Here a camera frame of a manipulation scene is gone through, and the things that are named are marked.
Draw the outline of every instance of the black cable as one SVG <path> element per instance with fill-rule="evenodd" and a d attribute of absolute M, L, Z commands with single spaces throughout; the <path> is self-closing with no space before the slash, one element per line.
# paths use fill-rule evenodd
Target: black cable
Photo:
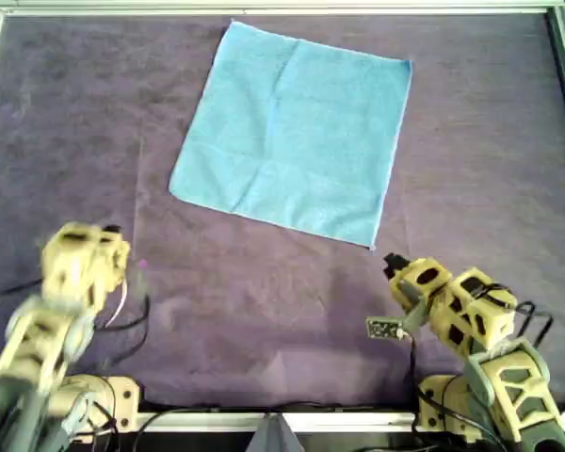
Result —
<path fill-rule="evenodd" d="M 510 294 L 512 294 L 512 292 L 510 291 L 510 289 L 499 283 L 499 282 L 492 282 L 490 284 L 486 284 L 484 285 L 480 291 L 477 291 L 473 294 L 473 297 L 476 299 L 479 298 L 485 298 L 489 301 L 491 301 L 492 303 L 499 305 L 499 306 L 506 306 L 506 303 L 495 298 L 492 297 L 490 295 L 490 292 L 492 292 L 493 290 L 506 290 L 507 292 L 509 292 Z M 544 326 L 542 327 L 542 329 L 540 330 L 540 332 L 538 333 L 538 336 L 536 336 L 536 339 L 534 339 L 533 342 L 533 346 L 535 348 L 538 348 L 542 342 L 542 340 L 544 339 L 544 337 L 546 337 L 546 334 L 548 334 L 548 331 L 552 328 L 553 323 L 555 323 L 555 319 L 553 318 L 553 316 L 546 312 L 546 311 L 537 311 L 537 306 L 536 304 L 531 301 L 524 301 L 522 303 L 519 303 L 517 305 L 517 307 L 514 308 L 515 312 L 520 314 L 520 315 L 525 315 L 525 321 L 523 326 L 521 327 L 521 329 L 519 330 L 519 332 L 517 333 L 517 337 L 521 337 L 525 334 L 525 332 L 527 331 L 527 328 L 529 327 L 529 324 L 531 323 L 531 320 L 533 317 L 544 317 L 546 318 L 546 323 L 544 324 Z"/>
<path fill-rule="evenodd" d="M 175 414 L 177 412 L 193 412 L 194 410 L 189 409 L 189 408 L 174 408 L 173 410 L 167 410 L 165 412 L 158 412 L 156 414 L 154 414 L 153 416 L 151 416 L 149 419 L 147 419 L 147 421 L 142 424 L 142 426 L 138 429 L 138 432 L 136 434 L 136 438 L 134 439 L 134 442 L 132 443 L 132 450 L 131 452 L 137 452 L 138 449 L 138 444 L 140 443 L 140 438 L 142 437 L 142 435 L 145 433 L 146 429 L 157 419 L 159 419 L 160 417 L 163 417 L 167 414 Z"/>
<path fill-rule="evenodd" d="M 115 325 L 113 327 L 96 327 L 96 332 L 115 332 L 115 331 L 126 331 L 134 328 L 137 325 L 140 325 L 143 322 L 146 322 L 149 318 L 149 314 L 151 313 L 151 298 L 148 295 L 144 296 L 144 312 L 138 318 L 135 318 L 129 323 L 125 323 L 123 325 Z"/>
<path fill-rule="evenodd" d="M 22 292 L 24 290 L 35 287 L 36 285 L 40 285 L 41 281 L 42 281 L 42 279 L 39 278 L 39 279 L 36 279 L 36 280 L 32 280 L 32 281 L 28 281 L 28 282 L 23 282 L 21 284 L 13 285 L 12 287 L 9 287 L 8 289 L 2 289 L 2 290 L 0 290 L 0 298 L 6 297 L 8 295 L 16 294 L 18 292 Z"/>
<path fill-rule="evenodd" d="M 445 406 L 445 393 L 448 390 L 448 387 L 450 386 L 450 384 L 452 384 L 452 381 L 454 381 L 458 377 L 459 377 L 458 375 L 455 375 L 454 377 L 448 379 L 447 383 L 445 384 L 444 390 L 442 391 L 442 405 Z M 445 425 L 445 416 L 444 416 L 444 431 L 447 431 L 447 427 Z"/>
<path fill-rule="evenodd" d="M 530 309 L 525 311 L 523 309 L 524 307 L 529 307 Z M 553 324 L 555 323 L 555 318 L 553 317 L 552 314 L 550 314 L 547 311 L 538 311 L 537 306 L 533 301 L 524 301 L 523 303 L 518 304 L 517 307 L 515 308 L 515 311 L 521 315 L 525 315 L 525 322 L 524 325 L 521 327 L 519 333 L 525 332 L 525 330 L 527 330 L 527 327 L 529 326 L 529 323 L 531 322 L 531 319 L 533 317 L 546 318 L 546 323 L 544 324 L 544 326 L 538 333 L 538 336 L 536 336 L 536 339 L 534 339 L 533 342 L 534 347 L 538 348 L 544 337 L 546 337 L 546 334 L 548 334 L 548 331 L 552 328 Z"/>
<path fill-rule="evenodd" d="M 123 361 L 127 360 L 128 358 L 131 358 L 134 355 L 136 355 L 140 351 L 140 349 L 144 346 L 144 344 L 147 342 L 147 339 L 149 337 L 150 315 L 151 315 L 151 298 L 148 295 L 146 295 L 144 297 L 144 313 L 142 313 L 142 315 L 139 318 L 136 318 L 132 322 L 124 325 L 118 325 L 116 327 L 108 327 L 108 328 L 102 328 L 100 330 L 96 330 L 96 332 L 126 331 L 134 328 L 137 325 L 141 325 L 144 323 L 144 332 L 142 333 L 142 337 L 135 345 L 113 357 L 106 358 L 102 362 L 92 363 L 90 365 L 84 366 L 84 369 L 105 370 L 109 366 L 118 365 Z"/>
<path fill-rule="evenodd" d="M 471 419 L 470 417 L 467 417 L 463 414 L 460 414 L 459 412 L 455 412 L 454 410 L 445 407 L 444 405 L 438 403 L 432 397 L 430 397 L 429 395 L 426 395 L 425 393 L 423 393 L 423 391 L 421 391 L 421 388 L 416 383 L 416 340 L 414 339 L 414 337 L 411 334 L 409 334 L 409 336 L 412 339 L 411 362 L 410 362 L 411 380 L 412 380 L 412 385 L 413 385 L 414 391 L 416 392 L 417 397 L 424 400 L 425 402 L 427 402 L 429 404 L 429 406 L 431 406 L 432 408 L 437 410 L 439 413 L 448 415 L 450 417 L 454 417 L 455 419 L 458 419 L 459 421 L 461 421 L 464 424 L 467 424 L 471 427 L 474 427 L 474 428 L 481 430 L 483 433 L 488 435 L 492 439 L 492 441 L 496 445 L 498 445 L 499 448 L 503 452 L 508 452 L 504 442 L 493 431 L 491 431 L 490 429 L 488 429 L 485 426 L 482 426 L 481 424 L 478 423 L 478 421 Z M 416 424 L 417 424 L 417 417 L 414 416 L 414 422 L 412 422 L 412 431 L 419 438 L 422 438 L 422 435 L 420 435 L 420 433 L 417 432 L 417 430 L 416 430 Z"/>
<path fill-rule="evenodd" d="M 113 430 L 113 433 L 109 435 L 109 440 L 105 446 L 104 452 L 120 452 L 121 451 L 121 438 L 120 438 L 120 431 L 117 428 L 117 419 L 113 417 L 113 415 L 100 403 L 94 401 L 94 406 L 98 408 L 98 410 L 106 417 L 107 422 L 104 425 L 105 428 L 110 428 Z M 115 438 L 115 443 L 113 443 L 113 447 L 111 446 L 110 437 L 113 436 Z"/>
<path fill-rule="evenodd" d="M 428 450 L 433 450 L 438 448 L 438 445 L 424 445 L 421 447 L 360 447 L 359 449 L 354 449 L 353 452 L 427 452 Z"/>

